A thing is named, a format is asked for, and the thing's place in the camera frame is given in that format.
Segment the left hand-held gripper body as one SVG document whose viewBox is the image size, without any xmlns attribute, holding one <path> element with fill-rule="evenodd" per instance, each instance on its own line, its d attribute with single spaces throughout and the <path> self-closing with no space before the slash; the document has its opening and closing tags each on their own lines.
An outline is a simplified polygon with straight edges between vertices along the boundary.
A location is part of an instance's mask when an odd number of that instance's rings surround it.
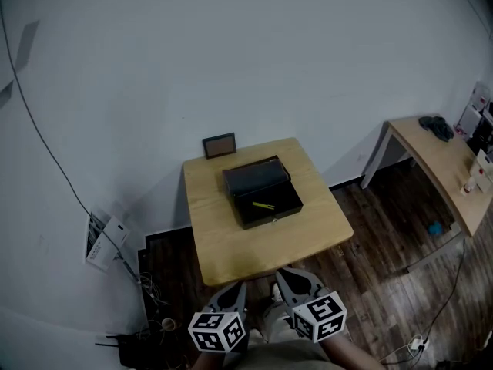
<svg viewBox="0 0 493 370">
<path fill-rule="evenodd" d="M 221 308 L 210 301 L 202 311 L 196 312 L 189 323 L 188 332 L 200 352 L 242 353 L 248 346 L 245 302 Z"/>
</svg>

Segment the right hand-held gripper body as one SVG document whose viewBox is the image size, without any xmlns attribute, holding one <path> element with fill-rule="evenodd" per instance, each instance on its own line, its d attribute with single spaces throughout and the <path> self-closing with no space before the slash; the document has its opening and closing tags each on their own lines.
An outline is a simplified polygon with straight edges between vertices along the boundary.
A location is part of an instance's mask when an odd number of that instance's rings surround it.
<svg viewBox="0 0 493 370">
<path fill-rule="evenodd" d="M 314 343 L 342 332 L 346 325 L 347 309 L 339 294 L 326 288 L 312 295 L 295 295 L 288 308 L 293 329 Z"/>
</svg>

